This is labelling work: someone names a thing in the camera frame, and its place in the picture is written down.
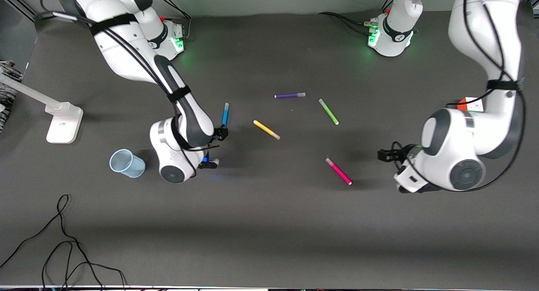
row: white pole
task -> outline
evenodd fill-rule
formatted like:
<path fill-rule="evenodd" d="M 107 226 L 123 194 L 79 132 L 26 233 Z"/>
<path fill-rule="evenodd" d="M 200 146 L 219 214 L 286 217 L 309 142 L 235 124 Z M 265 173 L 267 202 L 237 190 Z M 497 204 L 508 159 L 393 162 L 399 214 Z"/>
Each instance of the white pole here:
<path fill-rule="evenodd" d="M 4 74 L 4 69 L 2 68 L 0 68 L 0 82 L 12 87 L 20 93 L 28 95 L 29 97 L 32 97 L 33 99 L 44 103 L 45 105 L 51 107 L 54 110 L 59 110 L 62 107 L 62 103 L 60 103 L 56 99 L 52 99 L 42 93 L 39 93 L 38 91 L 35 91 L 28 86 L 21 84 L 20 82 L 12 80 L 10 77 Z"/>

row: plastic cup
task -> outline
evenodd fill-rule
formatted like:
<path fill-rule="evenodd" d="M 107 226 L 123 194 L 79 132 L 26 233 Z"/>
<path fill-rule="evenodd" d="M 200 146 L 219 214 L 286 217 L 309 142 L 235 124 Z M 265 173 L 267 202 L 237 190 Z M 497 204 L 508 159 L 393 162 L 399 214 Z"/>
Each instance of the plastic cup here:
<path fill-rule="evenodd" d="M 133 155 L 128 149 L 120 149 L 110 157 L 108 161 L 110 169 L 130 178 L 137 178 L 144 173 L 146 163 L 144 160 Z"/>

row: white wall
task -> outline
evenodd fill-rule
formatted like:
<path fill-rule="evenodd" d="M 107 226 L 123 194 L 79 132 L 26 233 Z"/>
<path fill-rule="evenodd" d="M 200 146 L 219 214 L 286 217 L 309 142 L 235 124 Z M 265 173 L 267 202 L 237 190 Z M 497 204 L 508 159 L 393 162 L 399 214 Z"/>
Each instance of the white wall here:
<path fill-rule="evenodd" d="M 25 0 L 35 10 L 42 11 L 39 0 Z M 384 0 L 173 0 L 178 7 L 193 17 L 241 16 L 262 13 L 337 13 L 379 8 Z M 58 0 L 45 0 L 49 9 L 61 9 Z M 424 0 L 425 10 L 451 10 L 453 0 Z M 154 9 L 165 17 L 180 17 L 179 13 L 161 0 L 155 0 Z"/>

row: table surface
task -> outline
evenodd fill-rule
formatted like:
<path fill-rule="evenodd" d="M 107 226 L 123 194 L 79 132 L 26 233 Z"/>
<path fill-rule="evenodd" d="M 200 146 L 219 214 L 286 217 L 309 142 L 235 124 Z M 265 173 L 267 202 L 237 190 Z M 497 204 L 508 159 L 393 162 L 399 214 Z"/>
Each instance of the table surface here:
<path fill-rule="evenodd" d="M 148 138 L 151 124 L 173 114 L 158 87 L 114 74 L 87 30 L 38 23 L 25 84 L 85 114 L 73 144 L 52 145 L 42 105 L 17 97 L 0 136 L 0 259 L 70 193 L 67 231 L 93 262 L 120 268 L 131 285 L 537 290 L 539 49 L 528 16 L 518 23 L 529 126 L 504 178 L 473 193 L 403 195 L 394 166 L 376 160 L 394 140 L 416 143 L 423 122 L 446 102 L 483 93 L 485 73 L 447 37 L 449 16 L 424 13 L 396 58 L 377 55 L 329 16 L 195 19 L 187 51 L 173 63 L 216 125 L 230 103 L 230 134 L 212 150 L 221 167 L 181 185 L 160 178 Z M 294 92 L 307 96 L 273 99 Z M 121 148 L 146 161 L 140 178 L 109 169 Z M 487 179 L 507 159 L 487 162 Z M 0 270 L 0 284 L 39 285 L 61 240 L 55 222 Z M 48 266 L 54 283 L 62 283 L 67 252 Z M 74 256 L 72 266 L 80 260 Z M 114 272 L 98 275 L 120 283 Z M 88 269 L 73 283 L 95 284 Z"/>

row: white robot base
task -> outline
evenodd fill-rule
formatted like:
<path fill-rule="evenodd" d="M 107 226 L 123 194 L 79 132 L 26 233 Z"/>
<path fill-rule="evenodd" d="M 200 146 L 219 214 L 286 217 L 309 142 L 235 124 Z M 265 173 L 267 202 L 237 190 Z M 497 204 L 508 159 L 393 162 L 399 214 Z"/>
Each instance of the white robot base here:
<path fill-rule="evenodd" d="M 154 51 L 171 61 L 185 50 L 183 27 L 171 21 L 164 21 L 163 24 L 168 28 L 169 37 Z"/>
<path fill-rule="evenodd" d="M 380 55 L 387 57 L 395 57 L 400 55 L 406 47 L 410 45 L 410 39 L 414 35 L 411 32 L 408 37 L 404 37 L 402 41 L 394 42 L 389 34 L 387 34 L 383 28 L 384 19 L 387 16 L 386 13 L 382 13 L 379 16 L 372 17 L 371 22 L 377 22 L 379 27 L 371 34 L 367 45 L 372 49 L 375 49 Z"/>
<path fill-rule="evenodd" d="M 83 110 L 71 103 L 64 102 L 58 110 L 46 106 L 45 112 L 52 114 L 52 122 L 48 128 L 47 141 L 52 144 L 73 143 L 79 133 L 80 122 L 83 119 Z"/>

